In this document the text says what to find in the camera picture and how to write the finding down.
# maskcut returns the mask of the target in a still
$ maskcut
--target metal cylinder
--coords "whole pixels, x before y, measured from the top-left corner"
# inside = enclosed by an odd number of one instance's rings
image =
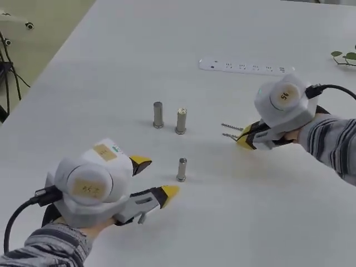
[[[187,119],[187,109],[185,108],[180,108],[178,109],[177,112],[177,126],[176,126],[176,133],[178,135],[182,135],[185,133],[186,128],[185,128],[185,122]]]
[[[163,123],[163,104],[162,102],[154,103],[154,128],[160,129],[164,126]]]
[[[185,169],[187,167],[187,159],[182,157],[179,159],[179,166],[178,166],[178,174],[177,174],[177,181],[184,182],[185,181]]]

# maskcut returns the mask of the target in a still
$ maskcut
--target striped sleeve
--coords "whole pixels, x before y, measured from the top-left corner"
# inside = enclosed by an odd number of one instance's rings
[[[24,247],[0,257],[0,266],[79,267],[89,255],[92,240],[65,224],[48,224],[32,233]]]
[[[356,186],[356,119],[319,115],[301,129],[298,143],[346,182]]]

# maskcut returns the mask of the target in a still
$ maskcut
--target white power strip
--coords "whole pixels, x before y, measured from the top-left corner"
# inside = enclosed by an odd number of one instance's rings
[[[294,67],[267,64],[249,64],[237,60],[219,60],[205,57],[199,61],[199,68],[206,71],[225,71],[255,75],[284,76],[295,71]]]

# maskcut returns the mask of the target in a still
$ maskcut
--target beige sticker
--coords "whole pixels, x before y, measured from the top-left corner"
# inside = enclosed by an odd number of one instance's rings
[[[90,197],[92,199],[101,199],[105,194],[105,189],[105,184],[102,182],[94,182],[76,178],[72,190],[72,195]]]
[[[296,88],[288,85],[279,96],[279,102],[282,105],[288,105],[297,96]]]
[[[117,158],[116,154],[112,152],[106,145],[100,144],[93,148],[105,161]]]

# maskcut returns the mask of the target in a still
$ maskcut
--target green leaf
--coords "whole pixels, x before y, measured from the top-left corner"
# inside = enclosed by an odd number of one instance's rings
[[[340,51],[334,51],[334,52],[332,52],[332,56],[333,57],[338,57],[338,56],[340,56],[340,55],[342,55],[343,53],[342,52],[340,52]]]
[[[347,58],[348,60],[356,60],[356,53],[347,53],[345,58]]]

